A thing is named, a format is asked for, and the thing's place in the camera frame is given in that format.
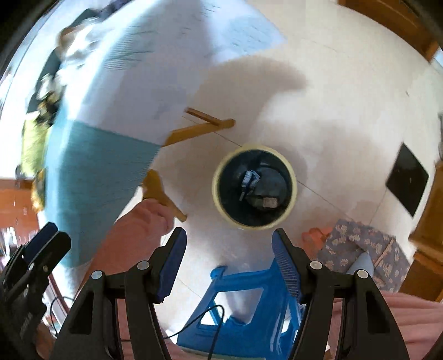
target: blue gripper pad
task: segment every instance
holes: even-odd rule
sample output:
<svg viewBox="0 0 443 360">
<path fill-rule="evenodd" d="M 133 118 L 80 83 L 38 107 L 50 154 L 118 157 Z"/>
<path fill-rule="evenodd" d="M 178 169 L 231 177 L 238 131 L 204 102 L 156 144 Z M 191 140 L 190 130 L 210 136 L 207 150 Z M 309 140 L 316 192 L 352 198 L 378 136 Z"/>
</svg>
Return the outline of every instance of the blue gripper pad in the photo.
<svg viewBox="0 0 443 360">
<path fill-rule="evenodd" d="M 162 302 L 171 293 L 183 255 L 185 254 L 186 242 L 186 231 L 181 227 L 176 227 L 166 245 L 162 247 L 169 250 L 169 254 L 159 273 L 159 288 L 156 293 L 158 302 Z"/>
<path fill-rule="evenodd" d="M 52 237 L 57 234 L 58 228 L 54 223 L 46 223 L 45 226 L 27 243 L 24 251 L 24 260 L 30 264 L 40 250 L 47 244 Z"/>
<path fill-rule="evenodd" d="M 274 231 L 272 234 L 272 251 L 274 252 L 274 256 L 277 260 L 277 264 L 280 268 L 280 272 L 286 283 L 289 294 L 295 297 L 299 303 L 302 294 L 300 288 L 300 274 L 292 259 L 289 257 L 288 250 L 277 231 Z"/>
</svg>

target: pink sleeve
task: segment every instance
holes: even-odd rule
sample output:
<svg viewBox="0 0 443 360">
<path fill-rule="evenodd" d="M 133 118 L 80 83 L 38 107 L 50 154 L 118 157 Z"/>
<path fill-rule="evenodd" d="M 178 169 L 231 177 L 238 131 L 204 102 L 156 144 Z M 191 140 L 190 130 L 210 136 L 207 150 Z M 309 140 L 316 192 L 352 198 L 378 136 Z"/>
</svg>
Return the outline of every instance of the pink sleeve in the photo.
<svg viewBox="0 0 443 360">
<path fill-rule="evenodd" d="M 149 259 L 160 246 L 160 238 L 170 232 L 174 217 L 169 208 L 154 199 L 143 200 L 128 214 L 116 221 L 89 267 L 84 282 L 95 270 L 116 274 L 129 270 L 141 260 Z M 121 339 L 129 339 L 124 300 L 118 301 Z M 172 359 L 192 360 L 201 357 L 185 353 L 172 341 L 166 340 Z M 134 359 L 130 342 L 122 342 L 125 360 Z"/>
<path fill-rule="evenodd" d="M 406 343 L 411 360 L 422 360 L 443 331 L 443 304 L 403 293 L 381 292 Z M 342 302 L 334 303 L 328 343 L 335 357 Z"/>
</svg>

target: blue plastic stool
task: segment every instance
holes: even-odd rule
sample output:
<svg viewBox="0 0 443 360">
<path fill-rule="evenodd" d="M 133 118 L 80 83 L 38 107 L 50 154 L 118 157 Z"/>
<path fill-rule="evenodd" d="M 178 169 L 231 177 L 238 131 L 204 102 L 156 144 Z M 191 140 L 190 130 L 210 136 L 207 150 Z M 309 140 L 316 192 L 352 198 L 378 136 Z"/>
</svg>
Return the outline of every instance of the blue plastic stool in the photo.
<svg viewBox="0 0 443 360">
<path fill-rule="evenodd" d="M 214 354 L 286 360 L 301 322 L 299 305 L 286 289 L 276 260 L 267 270 L 223 276 L 226 266 L 211 271 L 211 285 L 192 313 L 187 324 L 214 306 L 219 292 L 263 288 L 259 303 L 249 324 L 230 316 L 222 325 Z M 291 321 L 282 333 L 286 309 L 289 305 Z M 217 308 L 210 311 L 215 324 L 221 321 Z M 179 334 L 177 345 L 208 353 L 217 325 L 196 321 Z"/>
</svg>

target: black cable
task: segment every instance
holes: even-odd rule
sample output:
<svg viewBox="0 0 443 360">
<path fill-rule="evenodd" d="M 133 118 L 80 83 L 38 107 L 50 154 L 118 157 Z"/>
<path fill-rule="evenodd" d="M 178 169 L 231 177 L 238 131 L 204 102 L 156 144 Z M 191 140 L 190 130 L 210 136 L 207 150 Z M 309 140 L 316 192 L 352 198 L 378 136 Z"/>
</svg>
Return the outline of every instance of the black cable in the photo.
<svg viewBox="0 0 443 360">
<path fill-rule="evenodd" d="M 63 299 L 68 299 L 68 300 L 71 300 L 71 301 L 74 301 L 74 299 L 72 299 L 72 298 L 70 298 L 70 297 L 68 297 L 68 296 L 56 296 L 56 297 L 51 301 L 51 305 L 50 305 L 50 307 L 49 307 L 49 316 L 50 316 L 50 318 L 51 318 L 51 324 L 52 324 L 52 327 L 53 327 L 53 329 L 54 329 L 54 331 L 55 331 L 55 337 L 58 336 L 58 332 L 57 332 L 57 329 L 55 328 L 54 320 L 52 319 L 52 307 L 54 306 L 54 303 L 55 303 L 58 299 L 61 299 L 61 298 L 63 298 Z M 219 322 L 218 325 L 217 325 L 217 330 L 215 331 L 214 339 L 212 340 L 212 344 L 211 344 L 211 347 L 210 347 L 210 349 L 209 349 L 209 353 L 208 353 L 208 360 L 211 360 L 211 358 L 212 358 L 212 354 L 213 354 L 213 352 L 214 352 L 215 344 L 216 344 L 217 339 L 218 339 L 218 335 L 219 335 L 220 330 L 221 330 L 222 325 L 223 325 L 223 319 L 225 318 L 225 308 L 223 307 L 223 305 L 215 305 L 215 306 L 211 306 L 210 308 L 207 308 L 207 309 L 206 309 L 205 311 L 203 311 L 200 315 L 198 315 L 196 318 L 194 318 L 189 324 L 187 324 L 183 329 L 181 329 L 180 331 L 176 332 L 175 334 L 172 334 L 172 335 L 170 335 L 170 336 L 166 336 L 166 337 L 164 337 L 163 340 L 170 339 L 170 338 L 172 338 L 172 337 L 174 337 L 174 336 L 177 336 L 178 334 L 182 333 L 182 332 L 185 331 L 187 328 L 189 328 L 193 323 L 195 323 L 197 320 L 199 320 L 200 318 L 202 318 L 203 316 L 205 316 L 205 314 L 206 314 L 207 312 L 209 312 L 209 311 L 211 311 L 211 310 L 213 310 L 213 309 L 215 309 L 215 308 L 221 308 L 221 314 L 222 314 L 222 315 L 221 315 L 220 322 Z M 130 339 L 121 339 L 121 341 L 122 341 L 122 342 L 126 342 L 126 341 L 127 341 L 127 342 L 130 342 L 131 340 L 130 340 Z"/>
<path fill-rule="evenodd" d="M 170 336 L 166 336 L 166 337 L 164 337 L 163 340 L 170 339 L 171 337 L 174 337 L 174 336 L 180 334 L 181 332 L 185 331 L 185 330 L 186 330 L 187 328 L 189 328 L 193 323 L 195 323 L 198 319 L 200 319 L 201 317 L 203 317 L 207 312 L 209 312 L 209 311 L 211 311 L 211 310 L 213 310 L 213 309 L 215 309 L 215 308 L 221 308 L 221 314 L 222 314 L 221 317 L 222 317 L 222 318 L 220 319 L 220 323 L 218 323 L 217 330 L 216 330 L 215 335 L 214 335 L 214 339 L 212 340 L 211 348 L 209 349 L 208 360 L 211 360 L 211 358 L 212 358 L 212 354 L 213 354 L 213 352 L 214 352 L 215 344 L 216 344 L 216 342 L 217 342 L 218 335 L 219 335 L 219 333 L 220 333 L 220 329 L 222 328 L 222 325 L 223 325 L 223 319 L 224 319 L 224 317 L 225 317 L 225 308 L 224 308 L 222 305 L 215 305 L 215 306 L 211 306 L 210 308 L 207 308 L 207 309 L 206 309 L 205 311 L 203 311 L 200 315 L 198 315 L 195 319 L 193 319 L 189 324 L 187 324 L 183 329 L 181 329 L 180 331 L 176 332 L 175 334 L 172 334 L 172 335 L 170 335 Z M 131 340 L 129 340 L 129 339 L 122 339 L 121 341 L 131 341 Z"/>
<path fill-rule="evenodd" d="M 55 328 L 54 320 L 53 320 L 53 318 L 52 318 L 52 307 L 54 306 L 54 303 L 55 303 L 58 299 L 68 299 L 68 300 L 74 301 L 74 299 L 72 299 L 72 298 L 69 297 L 69 296 L 56 296 L 56 297 L 54 297 L 54 299 L 51 301 L 51 305 L 49 306 L 49 317 L 51 318 L 52 328 L 53 328 L 54 331 L 55 331 L 55 337 L 58 336 L 58 332 L 57 332 L 57 329 Z"/>
</svg>

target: white floor tile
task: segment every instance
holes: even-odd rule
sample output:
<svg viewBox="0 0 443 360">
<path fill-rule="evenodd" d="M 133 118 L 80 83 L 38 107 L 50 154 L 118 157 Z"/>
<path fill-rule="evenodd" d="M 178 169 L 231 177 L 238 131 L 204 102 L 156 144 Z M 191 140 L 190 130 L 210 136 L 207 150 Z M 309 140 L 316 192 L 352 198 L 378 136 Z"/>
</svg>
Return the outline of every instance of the white floor tile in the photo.
<svg viewBox="0 0 443 360">
<path fill-rule="evenodd" d="M 176 279 L 171 294 L 160 305 L 154 305 L 160 326 L 172 333 L 181 330 L 200 300 L 198 295 Z"/>
<path fill-rule="evenodd" d="M 412 217 L 389 190 L 386 190 L 370 225 L 395 236 L 400 248 L 412 263 L 412 257 L 416 251 L 416 247 L 408 241 L 409 234 L 413 230 Z"/>
<path fill-rule="evenodd" d="M 294 210 L 278 227 L 282 227 L 294 244 L 303 231 L 311 227 L 333 226 L 346 216 L 320 196 L 298 184 L 299 194 Z M 194 292 L 203 296 L 210 284 L 210 272 L 227 265 L 229 273 L 268 268 L 274 255 L 271 249 L 273 229 L 241 230 L 225 221 L 212 200 L 210 185 L 189 201 L 188 220 L 183 224 L 188 244 L 178 277 Z"/>
<path fill-rule="evenodd" d="M 441 140 L 438 112 L 443 110 L 443 76 L 429 66 L 407 90 L 409 116 L 405 117 L 404 142 L 428 173 L 439 160 Z"/>
<path fill-rule="evenodd" d="M 326 0 L 307 2 L 306 39 L 370 65 L 389 88 L 398 90 L 428 66 L 415 49 L 389 29 Z"/>
<path fill-rule="evenodd" d="M 187 213 L 183 199 L 192 199 L 202 184 L 210 184 L 222 158 L 236 148 L 217 134 L 207 134 L 162 148 L 152 168 L 160 173 L 165 193 Z"/>
<path fill-rule="evenodd" d="M 274 147 L 300 182 L 368 223 L 402 141 L 399 95 L 381 91 L 371 67 L 322 45 L 302 40 L 285 51 L 216 69 L 193 107 L 235 118 L 223 136 Z"/>
</svg>

